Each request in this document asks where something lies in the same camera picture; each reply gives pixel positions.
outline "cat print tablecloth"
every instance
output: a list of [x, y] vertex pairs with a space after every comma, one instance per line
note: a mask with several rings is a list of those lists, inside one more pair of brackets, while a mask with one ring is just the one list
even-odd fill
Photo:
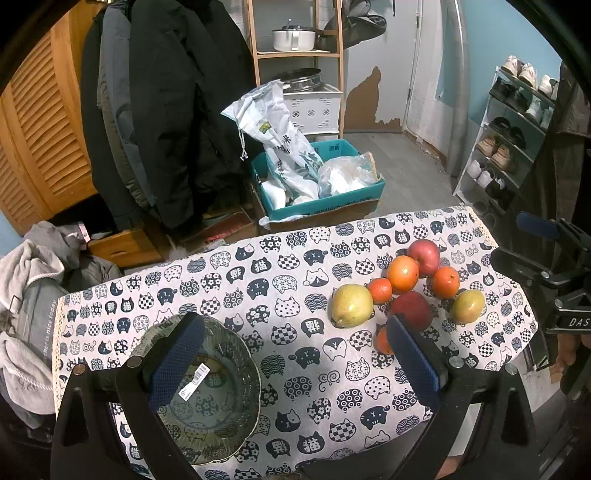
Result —
[[[449, 320], [452, 301], [415, 289], [434, 314], [424, 332], [447, 356], [499, 369], [530, 340], [537, 324], [522, 289], [493, 271], [496, 246], [463, 206], [397, 213], [335, 227], [247, 239], [60, 299], [54, 334], [56, 409], [72, 368], [117, 367], [146, 329], [177, 313], [213, 316], [245, 340], [261, 374], [255, 433], [225, 462], [197, 468], [207, 480], [243, 480], [290, 472], [314, 459], [340, 459], [412, 429], [430, 412], [417, 402], [394, 356], [374, 349], [389, 305], [368, 322], [338, 329], [329, 319], [335, 288], [380, 277], [415, 239], [433, 240], [441, 264], [458, 270], [461, 288], [482, 290], [477, 322]], [[191, 409], [207, 403], [202, 384]], [[132, 467], [149, 475], [121, 408], [116, 426]]]

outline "blue wall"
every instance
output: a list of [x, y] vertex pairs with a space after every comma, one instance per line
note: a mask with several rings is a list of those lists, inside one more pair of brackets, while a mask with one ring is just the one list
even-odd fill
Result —
[[[560, 57], [529, 21], [506, 0], [463, 0], [470, 61], [468, 117], [480, 125], [495, 67], [515, 55], [531, 63], [538, 82], [547, 74], [558, 79]], [[451, 25], [446, 19], [443, 62], [437, 94], [447, 105], [455, 103], [455, 58]]]
[[18, 236], [12, 225], [0, 212], [0, 255], [6, 255], [19, 243], [21, 243], [21, 237]]

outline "teal box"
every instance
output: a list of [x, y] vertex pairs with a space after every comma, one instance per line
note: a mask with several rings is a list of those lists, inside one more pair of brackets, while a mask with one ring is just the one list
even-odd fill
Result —
[[[323, 162], [332, 160], [336, 157], [353, 157], [359, 155], [357, 149], [346, 140], [327, 140], [324, 142], [314, 142], [312, 147], [320, 156]], [[271, 202], [261, 187], [261, 178], [265, 179], [268, 175], [267, 154], [265, 152], [257, 155], [251, 163], [252, 177], [257, 185], [263, 207], [271, 220], [283, 220], [292, 215], [314, 215], [315, 213], [324, 213], [335, 210], [345, 205], [364, 202], [366, 200], [377, 200], [382, 196], [386, 181], [382, 178], [379, 182], [352, 192], [341, 193], [332, 197], [312, 200], [300, 205], [292, 205], [277, 210], [271, 209]]]

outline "shoe rack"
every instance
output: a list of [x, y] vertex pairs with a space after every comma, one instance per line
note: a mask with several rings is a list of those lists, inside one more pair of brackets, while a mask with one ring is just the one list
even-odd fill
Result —
[[[313, 25], [317, 31], [320, 31], [320, 0], [312, 1], [312, 16]], [[324, 30], [324, 35], [333, 35], [336, 37], [337, 51], [331, 53], [324, 50], [311, 50], [311, 51], [259, 51], [256, 47], [256, 30], [255, 30], [255, 16], [254, 16], [254, 5], [256, 0], [243, 0], [242, 8], [244, 11], [244, 21], [247, 29], [246, 42], [249, 44], [252, 59], [255, 66], [255, 77], [256, 85], [261, 85], [261, 74], [259, 71], [259, 62], [266, 59], [277, 59], [277, 58], [294, 58], [294, 57], [310, 57], [314, 59], [314, 67], [318, 68], [318, 59], [321, 57], [334, 58], [337, 61], [338, 68], [338, 88], [341, 92], [345, 91], [345, 57], [343, 55], [343, 22], [341, 13], [342, 0], [333, 0], [333, 7], [336, 14], [337, 28], [335, 30]], [[289, 5], [289, 2], [278, 2], [282, 5]], [[340, 114], [339, 114], [339, 138], [343, 138], [343, 126], [345, 123], [345, 102], [341, 101]]]
[[[535, 97], [540, 99], [543, 109], [554, 107], [554, 102], [551, 99], [545, 97], [522, 80], [505, 72], [500, 67], [497, 67], [495, 70], [491, 88], [498, 78], [501, 78], [505, 83], [513, 84], [517, 89], [523, 88], [523, 93], [529, 103]], [[499, 116], [505, 117], [509, 120], [512, 127], [518, 127], [523, 132], [526, 143], [525, 148], [517, 147], [506, 134], [501, 134], [491, 127], [491, 122]], [[531, 166], [534, 164], [535, 158], [544, 142], [545, 133], [537, 123], [489, 93], [486, 109], [482, 117], [482, 122], [480, 123], [480, 130], [476, 136], [476, 141], [472, 145], [468, 161], [459, 177], [454, 195], [464, 204], [473, 207], [474, 211], [482, 218], [491, 232], [493, 232], [495, 225], [498, 224], [498, 219], [505, 214], [505, 209], [502, 207], [503, 202], [499, 204], [498, 199], [490, 197], [489, 193], [477, 183], [476, 179], [468, 174], [468, 166], [473, 160], [484, 163], [485, 169], [493, 171], [495, 178], [503, 179], [506, 189], [514, 194], [518, 194], [519, 188], [529, 173]], [[500, 144], [506, 145], [509, 148], [511, 158], [517, 165], [517, 169], [514, 172], [501, 170], [490, 157], [487, 157], [478, 149], [478, 142], [483, 140], [487, 135], [497, 137]]]

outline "white plastic basket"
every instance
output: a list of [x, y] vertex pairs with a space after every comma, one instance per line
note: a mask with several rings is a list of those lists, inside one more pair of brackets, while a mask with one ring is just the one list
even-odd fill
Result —
[[343, 92], [325, 83], [319, 91], [283, 94], [291, 121], [304, 135], [338, 134]]

